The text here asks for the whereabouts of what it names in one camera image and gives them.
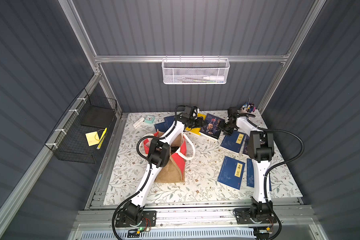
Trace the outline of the jute canvas bag red trim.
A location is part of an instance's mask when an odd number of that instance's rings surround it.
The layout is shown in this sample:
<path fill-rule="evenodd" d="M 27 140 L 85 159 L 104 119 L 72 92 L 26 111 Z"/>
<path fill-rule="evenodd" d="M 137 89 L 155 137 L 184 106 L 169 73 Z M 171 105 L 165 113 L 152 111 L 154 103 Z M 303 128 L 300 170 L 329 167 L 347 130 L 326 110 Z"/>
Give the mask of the jute canvas bag red trim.
<path fill-rule="evenodd" d="M 186 161 L 195 156 L 195 146 L 188 136 L 180 133 L 164 137 L 157 131 L 143 139 L 147 166 L 148 185 L 152 183 L 183 183 L 185 182 Z"/>

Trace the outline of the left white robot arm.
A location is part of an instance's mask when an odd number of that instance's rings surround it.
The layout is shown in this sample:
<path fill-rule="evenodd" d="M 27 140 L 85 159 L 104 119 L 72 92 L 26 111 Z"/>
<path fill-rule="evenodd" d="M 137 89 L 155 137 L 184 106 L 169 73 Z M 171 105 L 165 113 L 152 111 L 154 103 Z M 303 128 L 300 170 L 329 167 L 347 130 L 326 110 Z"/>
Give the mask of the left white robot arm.
<path fill-rule="evenodd" d="M 177 137 L 184 135 L 186 128 L 201 128 L 206 124 L 203 118 L 198 117 L 199 112 L 196 106 L 178 105 L 175 107 L 173 124 L 161 137 L 144 136 L 138 141 L 137 153 L 148 164 L 136 192 L 121 202 L 113 213 L 112 231 L 117 240 L 121 239 L 116 230 L 117 216 L 123 214 L 134 226 L 139 225 L 154 180 L 170 160 L 171 144 Z"/>

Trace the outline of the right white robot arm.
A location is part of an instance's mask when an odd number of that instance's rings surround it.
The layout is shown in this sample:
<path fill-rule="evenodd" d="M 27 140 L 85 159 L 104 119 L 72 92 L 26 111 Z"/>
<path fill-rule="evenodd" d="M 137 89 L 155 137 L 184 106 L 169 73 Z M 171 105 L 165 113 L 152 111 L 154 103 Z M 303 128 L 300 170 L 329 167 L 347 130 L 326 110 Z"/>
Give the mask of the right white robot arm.
<path fill-rule="evenodd" d="M 219 127 L 227 135 L 232 135 L 234 130 L 241 130 L 250 137 L 247 153 L 254 168 L 255 187 L 249 211 L 250 218 L 255 223 L 261 223 L 264 219 L 273 217 L 278 225 L 281 225 L 282 222 L 273 210 L 269 175 L 273 169 L 300 158 L 305 150 L 305 145 L 300 137 L 289 131 L 270 130 L 257 126 L 250 120 L 254 117 L 254 114 L 240 113 L 237 108 L 230 107 L 227 120 L 220 123 Z M 274 133 L 283 133 L 294 137 L 300 143 L 300 151 L 290 160 L 272 165 L 271 161 L 275 154 Z"/>

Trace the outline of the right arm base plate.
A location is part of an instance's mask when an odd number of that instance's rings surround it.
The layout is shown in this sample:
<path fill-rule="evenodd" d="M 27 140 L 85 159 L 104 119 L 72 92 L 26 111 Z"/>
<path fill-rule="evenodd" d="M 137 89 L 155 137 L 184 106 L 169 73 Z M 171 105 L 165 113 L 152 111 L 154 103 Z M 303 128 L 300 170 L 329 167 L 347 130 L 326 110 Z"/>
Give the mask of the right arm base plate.
<path fill-rule="evenodd" d="M 238 224 L 270 224 L 277 223 L 273 214 L 255 214 L 250 208 L 235 208 L 233 215 Z"/>

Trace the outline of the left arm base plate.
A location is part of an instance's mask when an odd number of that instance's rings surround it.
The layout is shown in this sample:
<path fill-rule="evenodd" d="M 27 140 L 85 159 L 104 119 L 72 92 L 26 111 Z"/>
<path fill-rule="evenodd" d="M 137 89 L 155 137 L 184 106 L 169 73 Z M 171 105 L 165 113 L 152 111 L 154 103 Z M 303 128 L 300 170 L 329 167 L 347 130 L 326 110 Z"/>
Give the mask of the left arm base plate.
<path fill-rule="evenodd" d="M 118 211 L 115 227 L 116 228 L 129 228 L 129 227 L 155 227 L 157 220 L 156 211 L 142 211 L 136 217 L 127 215 L 124 211 Z"/>

